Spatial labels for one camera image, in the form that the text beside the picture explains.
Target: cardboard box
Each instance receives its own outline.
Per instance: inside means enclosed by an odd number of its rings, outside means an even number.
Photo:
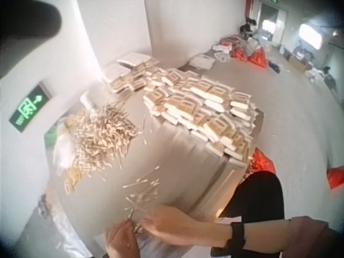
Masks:
[[[289,64],[294,66],[300,73],[304,73],[307,70],[307,66],[297,60],[293,55],[289,58]]]

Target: stack of packets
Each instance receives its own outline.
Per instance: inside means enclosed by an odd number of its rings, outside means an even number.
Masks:
[[[257,116],[251,95],[192,71],[153,67],[145,76],[144,103],[152,115],[182,124],[216,155],[246,166]]]
[[[155,67],[158,63],[157,59],[149,55],[130,53],[106,66],[102,77],[113,93],[119,93],[125,88],[137,91],[147,85],[142,78],[146,69]]]

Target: human hand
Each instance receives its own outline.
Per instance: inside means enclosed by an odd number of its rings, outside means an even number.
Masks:
[[[160,206],[141,222],[145,230],[172,245],[197,245],[202,233],[200,222],[175,207]]]
[[[105,244],[110,258],[140,258],[134,227],[129,219],[105,232]]]

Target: wrist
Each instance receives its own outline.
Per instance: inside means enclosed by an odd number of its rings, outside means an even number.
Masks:
[[[219,223],[200,223],[200,246],[220,247],[226,246],[232,238],[232,226]]]

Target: arrow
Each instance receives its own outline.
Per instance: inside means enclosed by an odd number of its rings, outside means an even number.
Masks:
[[[41,95],[38,95],[38,96],[36,96],[36,98],[34,99],[33,103],[36,104],[36,103],[38,103],[38,102],[41,102],[42,99],[43,99],[42,96],[41,96]]]

